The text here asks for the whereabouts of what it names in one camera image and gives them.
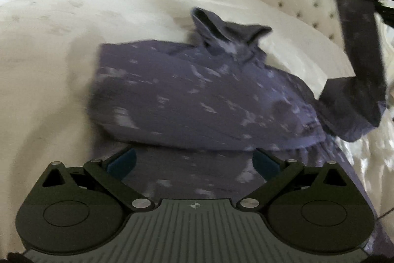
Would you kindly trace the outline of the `white floral bed cover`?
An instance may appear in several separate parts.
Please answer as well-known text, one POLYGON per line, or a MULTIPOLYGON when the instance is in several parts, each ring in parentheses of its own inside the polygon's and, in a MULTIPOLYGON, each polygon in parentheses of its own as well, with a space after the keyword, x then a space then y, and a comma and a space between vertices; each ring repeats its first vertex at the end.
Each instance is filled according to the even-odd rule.
POLYGON ((318 93, 327 77, 349 75, 341 37, 328 39, 259 0, 15 0, 1 6, 1 253, 20 251, 15 215, 47 164, 78 165, 97 147, 118 148, 90 125, 86 107, 102 43, 184 43, 190 10, 273 28, 261 41, 270 65, 318 93))

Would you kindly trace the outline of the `purple patterned hooded jacket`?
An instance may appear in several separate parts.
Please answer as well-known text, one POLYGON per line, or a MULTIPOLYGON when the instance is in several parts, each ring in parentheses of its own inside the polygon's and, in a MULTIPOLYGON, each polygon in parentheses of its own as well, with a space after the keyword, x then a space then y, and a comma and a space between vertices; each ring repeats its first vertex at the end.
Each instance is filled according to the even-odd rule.
POLYGON ((315 96, 299 77, 271 67, 259 41, 272 29, 239 25, 194 8, 195 44, 147 40, 103 44, 88 114, 114 141, 146 148, 163 173, 173 153, 203 150, 197 179, 214 168, 219 188, 240 195, 241 161, 258 147, 309 164, 349 166, 336 139, 354 142, 379 127, 385 72, 378 0, 336 0, 354 71, 315 96))

